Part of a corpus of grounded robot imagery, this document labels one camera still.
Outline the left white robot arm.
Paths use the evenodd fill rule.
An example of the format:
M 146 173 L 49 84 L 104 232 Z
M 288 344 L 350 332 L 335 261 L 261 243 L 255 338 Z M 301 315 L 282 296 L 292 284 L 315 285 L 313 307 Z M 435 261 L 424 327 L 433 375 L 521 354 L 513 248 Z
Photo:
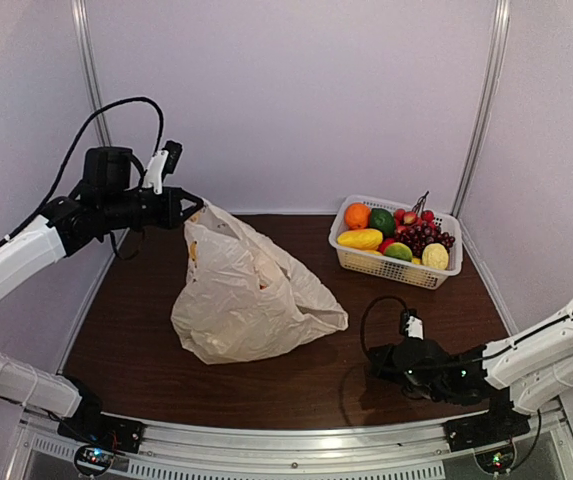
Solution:
M 203 199 L 163 184 L 183 151 L 167 141 L 130 184 L 138 160 L 129 148 L 100 147 L 86 154 L 82 179 L 68 196 L 49 200 L 36 216 L 0 246 L 0 301 L 43 269 L 68 258 L 94 240 L 113 240 L 121 230 L 180 227 L 204 205 Z M 89 444 L 103 442 L 110 424 L 99 399 L 61 375 L 49 374 L 0 352 L 0 398 L 70 419 Z

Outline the beige plastic bag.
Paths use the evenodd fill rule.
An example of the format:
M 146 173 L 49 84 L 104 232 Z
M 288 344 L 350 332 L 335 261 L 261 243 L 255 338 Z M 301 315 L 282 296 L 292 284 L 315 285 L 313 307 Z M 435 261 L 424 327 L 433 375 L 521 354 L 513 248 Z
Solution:
M 348 328 L 348 313 L 313 272 L 227 211 L 205 204 L 184 238 L 186 282 L 170 320 L 204 364 L 274 358 Z

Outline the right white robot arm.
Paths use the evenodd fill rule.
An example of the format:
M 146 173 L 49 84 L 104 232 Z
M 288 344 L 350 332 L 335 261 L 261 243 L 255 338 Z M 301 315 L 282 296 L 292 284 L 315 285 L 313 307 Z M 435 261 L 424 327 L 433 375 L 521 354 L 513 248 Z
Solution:
M 399 344 L 363 347 L 374 376 L 436 403 L 498 400 L 479 419 L 485 440 L 501 440 L 549 400 L 573 388 L 573 298 L 538 324 L 460 354 L 424 336 L 415 310 L 402 309 Z

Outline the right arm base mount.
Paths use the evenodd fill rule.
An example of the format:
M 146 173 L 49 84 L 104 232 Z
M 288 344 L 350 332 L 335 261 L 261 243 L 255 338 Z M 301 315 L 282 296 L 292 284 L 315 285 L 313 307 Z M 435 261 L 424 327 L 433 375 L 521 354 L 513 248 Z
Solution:
M 530 432 L 528 417 L 501 418 L 490 412 L 449 420 L 443 425 L 451 452 L 472 450 L 486 474 L 501 475 L 517 466 L 514 439 Z

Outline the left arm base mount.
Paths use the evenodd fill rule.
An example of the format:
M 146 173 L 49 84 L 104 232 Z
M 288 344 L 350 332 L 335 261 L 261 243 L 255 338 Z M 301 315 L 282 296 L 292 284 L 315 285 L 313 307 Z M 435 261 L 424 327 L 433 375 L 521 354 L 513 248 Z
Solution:
M 73 454 L 73 465 L 83 477 L 97 478 L 137 454 L 145 425 L 141 421 L 117 417 L 91 407 L 73 417 L 48 417 L 57 423 L 60 436 L 80 442 Z

